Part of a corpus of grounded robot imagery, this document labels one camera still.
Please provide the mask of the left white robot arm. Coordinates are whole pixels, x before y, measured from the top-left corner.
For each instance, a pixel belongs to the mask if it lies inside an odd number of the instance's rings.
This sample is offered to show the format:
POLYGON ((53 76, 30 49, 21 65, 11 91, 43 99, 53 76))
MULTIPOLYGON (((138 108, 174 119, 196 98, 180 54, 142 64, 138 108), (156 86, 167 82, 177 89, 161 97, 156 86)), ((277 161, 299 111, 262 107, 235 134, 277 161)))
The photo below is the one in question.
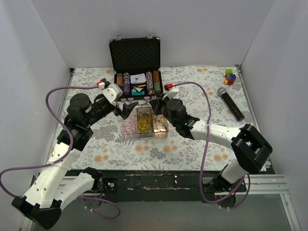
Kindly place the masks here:
POLYGON ((64 208, 82 193, 98 192, 103 186, 103 175, 91 167, 82 170, 67 186, 59 185, 92 137, 90 127, 110 113, 126 119, 136 105, 137 102, 125 103, 120 109, 110 104, 103 94, 98 95, 94 102, 84 93, 74 95, 64 119, 67 129, 59 134, 48 167, 43 168, 23 196, 13 199, 12 206, 48 230, 56 224, 64 208))

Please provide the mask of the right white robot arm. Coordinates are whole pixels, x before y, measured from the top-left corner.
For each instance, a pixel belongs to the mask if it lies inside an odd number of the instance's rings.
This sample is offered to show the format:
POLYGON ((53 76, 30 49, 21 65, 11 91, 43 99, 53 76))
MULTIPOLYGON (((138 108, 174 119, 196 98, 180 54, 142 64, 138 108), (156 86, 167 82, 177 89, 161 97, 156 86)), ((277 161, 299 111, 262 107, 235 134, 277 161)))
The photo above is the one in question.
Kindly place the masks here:
POLYGON ((207 184, 213 192, 230 191, 246 174, 258 174, 273 151, 253 125, 245 124, 241 128, 210 125, 189 115, 180 99, 156 99, 151 100, 150 105, 154 113, 163 115, 180 136, 209 141, 233 150, 236 160, 207 184))

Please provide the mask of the teal card box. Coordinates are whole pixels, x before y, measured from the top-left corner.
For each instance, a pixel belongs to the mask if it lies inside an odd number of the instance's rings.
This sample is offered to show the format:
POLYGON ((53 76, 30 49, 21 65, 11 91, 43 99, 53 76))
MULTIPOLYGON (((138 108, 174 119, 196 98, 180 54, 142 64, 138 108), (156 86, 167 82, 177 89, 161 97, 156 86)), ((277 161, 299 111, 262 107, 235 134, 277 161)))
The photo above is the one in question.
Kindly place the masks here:
POLYGON ((131 91, 131 95, 134 95, 134 96, 145 95, 144 88, 133 88, 131 91))

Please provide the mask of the clear plastic organizer box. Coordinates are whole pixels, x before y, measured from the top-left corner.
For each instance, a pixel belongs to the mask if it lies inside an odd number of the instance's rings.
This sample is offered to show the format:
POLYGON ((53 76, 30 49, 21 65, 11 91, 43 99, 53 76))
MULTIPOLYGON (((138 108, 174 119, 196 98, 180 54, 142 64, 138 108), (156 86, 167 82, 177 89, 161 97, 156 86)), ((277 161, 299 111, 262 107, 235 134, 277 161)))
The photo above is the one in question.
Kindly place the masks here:
POLYGON ((141 138, 163 138, 169 132, 168 122, 163 115, 155 115, 149 106, 134 108, 122 121, 121 134, 125 140, 141 138))

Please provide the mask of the orange green chip row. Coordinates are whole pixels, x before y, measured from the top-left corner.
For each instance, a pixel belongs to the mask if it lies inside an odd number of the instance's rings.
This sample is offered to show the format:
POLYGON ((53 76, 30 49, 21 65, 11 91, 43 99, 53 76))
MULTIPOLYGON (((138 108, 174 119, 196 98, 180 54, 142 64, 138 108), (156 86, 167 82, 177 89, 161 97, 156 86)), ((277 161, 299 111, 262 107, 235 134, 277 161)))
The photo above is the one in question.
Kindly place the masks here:
POLYGON ((153 71, 153 82, 154 82, 154 91, 155 94, 161 93, 161 87, 160 87, 160 78, 159 78, 159 72, 153 71))

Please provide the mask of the white playing card deck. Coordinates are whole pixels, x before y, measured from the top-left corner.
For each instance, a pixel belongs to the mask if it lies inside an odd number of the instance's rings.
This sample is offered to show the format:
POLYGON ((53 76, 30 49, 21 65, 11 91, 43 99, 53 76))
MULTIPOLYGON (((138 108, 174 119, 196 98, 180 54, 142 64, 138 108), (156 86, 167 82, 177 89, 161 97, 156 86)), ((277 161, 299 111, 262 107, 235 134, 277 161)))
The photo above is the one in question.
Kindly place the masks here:
POLYGON ((146 82, 146 75, 144 73, 131 75, 130 83, 131 84, 141 84, 146 82))

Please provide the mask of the purple poker chip row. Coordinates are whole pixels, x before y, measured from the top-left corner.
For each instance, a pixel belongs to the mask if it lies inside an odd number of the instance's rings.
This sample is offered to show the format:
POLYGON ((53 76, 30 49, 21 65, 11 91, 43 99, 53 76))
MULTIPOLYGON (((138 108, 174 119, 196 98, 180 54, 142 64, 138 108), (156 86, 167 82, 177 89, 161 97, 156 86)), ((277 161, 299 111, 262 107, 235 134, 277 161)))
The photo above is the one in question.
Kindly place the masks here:
POLYGON ((123 93, 125 96, 128 96, 130 93, 130 74, 128 72, 125 72, 123 74, 123 84, 124 84, 123 93))

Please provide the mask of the grey poker chip row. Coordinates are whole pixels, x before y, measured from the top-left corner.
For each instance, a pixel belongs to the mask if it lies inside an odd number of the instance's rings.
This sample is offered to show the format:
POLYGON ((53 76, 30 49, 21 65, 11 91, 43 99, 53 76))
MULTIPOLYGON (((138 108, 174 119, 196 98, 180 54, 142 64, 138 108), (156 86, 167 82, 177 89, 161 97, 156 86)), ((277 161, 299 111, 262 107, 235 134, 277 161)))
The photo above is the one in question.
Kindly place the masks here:
POLYGON ((146 85, 149 95, 154 95, 154 84, 153 84, 153 75, 152 72, 148 71, 146 73, 146 85))

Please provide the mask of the orange poker chip row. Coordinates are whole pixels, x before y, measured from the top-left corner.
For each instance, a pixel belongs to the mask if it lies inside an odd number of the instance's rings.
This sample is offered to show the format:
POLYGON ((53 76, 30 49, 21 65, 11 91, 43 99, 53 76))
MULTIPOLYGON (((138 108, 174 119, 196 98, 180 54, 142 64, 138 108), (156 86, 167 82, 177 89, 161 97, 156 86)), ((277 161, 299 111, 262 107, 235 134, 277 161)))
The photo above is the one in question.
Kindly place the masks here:
POLYGON ((117 76, 116 76, 116 83, 118 85, 123 85, 123 75, 122 73, 118 73, 117 76))

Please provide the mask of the black poker chip case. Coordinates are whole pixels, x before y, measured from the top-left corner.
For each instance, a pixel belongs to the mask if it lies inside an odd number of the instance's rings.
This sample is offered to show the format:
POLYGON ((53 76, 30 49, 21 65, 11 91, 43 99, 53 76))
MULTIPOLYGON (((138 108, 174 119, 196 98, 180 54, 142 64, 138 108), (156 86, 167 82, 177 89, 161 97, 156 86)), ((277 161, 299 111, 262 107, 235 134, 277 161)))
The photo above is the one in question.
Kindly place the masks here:
MULTIPOLYGON (((146 73, 148 71, 158 71, 160 78, 161 93, 163 92, 162 77, 160 72, 160 38, 148 36, 146 38, 126 38, 126 39, 112 39, 109 41, 109 49, 114 69, 114 82, 116 83, 116 76, 118 73, 128 72, 131 75, 146 73)), ((130 93, 125 96, 124 93, 120 97, 121 101, 128 100, 145 100, 154 99, 157 94, 149 95, 147 85, 131 84, 130 93), (134 96, 131 95, 133 88, 144 88, 145 95, 134 96)))

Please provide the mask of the floral table mat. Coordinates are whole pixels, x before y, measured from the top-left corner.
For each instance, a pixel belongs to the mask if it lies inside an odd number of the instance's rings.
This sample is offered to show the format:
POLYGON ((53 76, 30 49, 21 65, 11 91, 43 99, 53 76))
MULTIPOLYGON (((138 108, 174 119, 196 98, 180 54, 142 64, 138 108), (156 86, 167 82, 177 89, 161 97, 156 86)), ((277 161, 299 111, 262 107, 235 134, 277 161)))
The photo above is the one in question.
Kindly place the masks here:
MULTIPOLYGON (((165 84, 182 83, 177 98, 183 101, 188 114, 226 127, 255 125, 240 77, 234 85, 227 86, 227 92, 242 111, 243 121, 237 121, 218 96, 218 89, 224 85, 225 71, 225 67, 213 66, 162 67, 161 75, 165 84)), ((235 160, 232 150, 185 139, 169 123, 167 137, 125 140, 121 134, 122 121, 121 117, 109 114, 93 125, 92 138, 71 168, 193 171, 204 163, 205 170, 219 171, 235 160)))

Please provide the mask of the black handheld microphone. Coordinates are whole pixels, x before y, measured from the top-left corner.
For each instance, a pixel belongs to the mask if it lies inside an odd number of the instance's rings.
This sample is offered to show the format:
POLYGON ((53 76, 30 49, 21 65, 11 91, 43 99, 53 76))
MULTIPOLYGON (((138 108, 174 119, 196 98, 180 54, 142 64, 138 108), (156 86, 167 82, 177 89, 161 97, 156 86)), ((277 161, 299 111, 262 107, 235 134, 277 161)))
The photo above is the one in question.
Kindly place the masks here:
POLYGON ((244 120, 244 115, 238 108, 238 106, 235 104, 233 99, 230 97, 230 95, 227 93, 227 90, 224 87, 221 87, 218 89, 218 95, 223 99, 225 104, 228 106, 232 114, 235 116, 237 121, 244 120))

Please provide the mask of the colourful toy block train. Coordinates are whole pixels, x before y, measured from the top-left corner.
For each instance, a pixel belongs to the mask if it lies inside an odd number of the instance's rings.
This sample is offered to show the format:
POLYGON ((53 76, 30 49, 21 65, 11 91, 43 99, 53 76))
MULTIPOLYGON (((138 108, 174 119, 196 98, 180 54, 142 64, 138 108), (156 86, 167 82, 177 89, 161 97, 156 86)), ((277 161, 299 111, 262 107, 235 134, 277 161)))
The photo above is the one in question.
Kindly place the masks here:
POLYGON ((231 69, 226 69, 226 71, 223 73, 223 77, 225 78, 224 84, 225 85, 233 85, 236 81, 236 75, 233 73, 231 69))

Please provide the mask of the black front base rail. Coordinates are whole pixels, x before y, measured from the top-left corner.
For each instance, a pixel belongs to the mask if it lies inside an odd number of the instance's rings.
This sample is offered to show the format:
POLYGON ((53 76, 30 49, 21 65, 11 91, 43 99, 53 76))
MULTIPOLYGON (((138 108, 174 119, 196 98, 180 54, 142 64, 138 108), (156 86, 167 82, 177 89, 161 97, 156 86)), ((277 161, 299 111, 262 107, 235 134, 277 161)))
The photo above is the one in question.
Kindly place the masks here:
POLYGON ((87 190, 112 202, 202 201, 199 171, 101 170, 104 187, 87 190))

